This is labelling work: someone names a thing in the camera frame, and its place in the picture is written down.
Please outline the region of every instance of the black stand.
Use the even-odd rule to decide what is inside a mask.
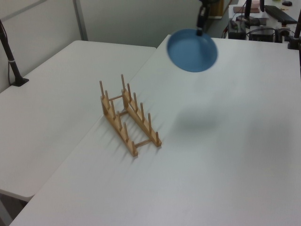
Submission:
[[[289,40],[289,44],[287,45],[288,49],[299,49],[299,45],[300,45],[300,31],[301,31],[301,10],[300,10],[300,14],[299,14],[299,19],[297,22],[297,27],[296,27],[296,31],[293,37],[291,37],[291,39]]]
[[[25,79],[20,75],[20,72],[18,70],[17,64],[15,62],[14,56],[10,50],[9,44],[8,44],[8,38],[5,33],[5,29],[3,27],[3,24],[0,20],[0,39],[4,48],[4,51],[6,53],[6,56],[8,57],[8,62],[11,66],[11,69],[14,72],[15,75],[15,82],[12,83],[12,86],[22,86],[26,82],[29,81],[29,79]]]

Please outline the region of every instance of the white tabletop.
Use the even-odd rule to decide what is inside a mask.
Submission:
[[[299,52],[214,39],[215,65],[189,73],[166,41],[130,82],[162,147],[133,158],[100,118],[11,226],[301,225]]]
[[[0,193],[28,201],[130,81],[155,48],[75,41],[0,94]]]

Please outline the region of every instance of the wooden peg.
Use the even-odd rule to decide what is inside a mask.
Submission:
[[[115,114],[115,108],[114,108],[114,104],[113,101],[111,100],[111,106],[112,106],[112,111],[113,111],[113,120],[116,119],[116,114]]]
[[[133,141],[132,141],[132,149],[133,149],[133,155],[134,155],[136,153],[136,147],[135,147],[135,144]]]
[[[131,89],[130,89],[130,84],[127,84],[127,91],[128,91],[128,97],[129,97],[129,101],[132,101],[132,96],[131,96]]]
[[[136,93],[134,93],[134,102],[135,102],[135,112],[138,111],[138,105],[137,105],[137,98],[136,98]]]
[[[149,131],[151,132],[151,113],[147,114],[149,117]]]
[[[108,109],[110,109],[110,103],[109,103],[109,95],[108,95],[108,91],[105,91],[105,96],[107,98],[107,104],[108,104]]]
[[[142,116],[141,120],[142,120],[142,122],[144,122],[144,111],[143,111],[143,104],[142,104],[142,102],[140,103],[140,108],[141,108],[141,116]]]
[[[127,125],[125,122],[123,123],[123,128],[124,128],[124,133],[126,134],[126,142],[128,142]]]
[[[117,120],[118,120],[118,125],[119,125],[119,130],[122,130],[122,125],[121,125],[121,118],[120,118],[120,113],[117,111]]]
[[[125,90],[126,90],[126,86],[125,86],[125,84],[124,84],[123,74],[121,74],[121,81],[122,81],[122,87],[123,87],[123,90],[125,91]]]
[[[104,99],[104,93],[103,93],[103,83],[102,81],[99,81],[99,84],[100,84],[100,90],[102,92],[102,100]]]
[[[156,143],[158,144],[159,143],[159,133],[156,132]]]

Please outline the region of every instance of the keyboard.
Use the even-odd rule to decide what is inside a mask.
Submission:
[[[291,18],[288,14],[283,12],[281,9],[277,8],[276,6],[264,6],[265,11],[267,14],[269,14],[271,17],[275,18],[279,22],[281,22],[283,25],[287,24],[296,24],[297,21]]]

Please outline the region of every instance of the black device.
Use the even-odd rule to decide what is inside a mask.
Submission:
[[[202,36],[205,22],[209,16],[210,4],[217,3],[220,0],[199,0],[199,1],[202,2],[202,5],[199,8],[199,12],[198,12],[197,36]]]
[[[267,14],[269,14],[271,17],[278,20],[282,25],[287,24],[296,24],[297,21],[291,18],[288,14],[283,12],[281,9],[277,8],[276,6],[264,6],[265,11]]]
[[[252,26],[249,33],[249,40],[251,41],[274,41],[274,29],[271,27]]]
[[[284,2],[282,2],[282,5],[284,5],[284,6],[292,6],[293,4],[292,4],[291,1],[284,1]]]
[[[287,48],[289,49],[299,49],[300,48],[300,32],[301,32],[301,9],[299,13],[298,23],[296,26],[295,34],[293,37],[290,37],[289,44]]]
[[[243,21],[232,21],[228,22],[228,38],[229,39],[246,39],[246,26]]]
[[[254,18],[250,16],[251,4],[252,4],[252,0],[246,0],[246,9],[245,9],[244,16],[236,17],[237,21],[244,21],[247,28],[251,26],[261,25],[260,20],[258,18]],[[264,0],[260,0],[259,6],[260,6],[260,10],[264,12]]]
[[[6,56],[8,58],[8,62],[11,66],[11,69],[14,72],[15,75],[15,82],[12,83],[12,86],[22,86],[26,82],[29,81],[29,79],[25,79],[20,75],[19,69],[17,67],[16,61],[14,59],[13,53],[10,50],[9,44],[8,44],[8,37],[6,35],[4,26],[0,20],[0,39],[4,48],[4,51],[6,53]]]

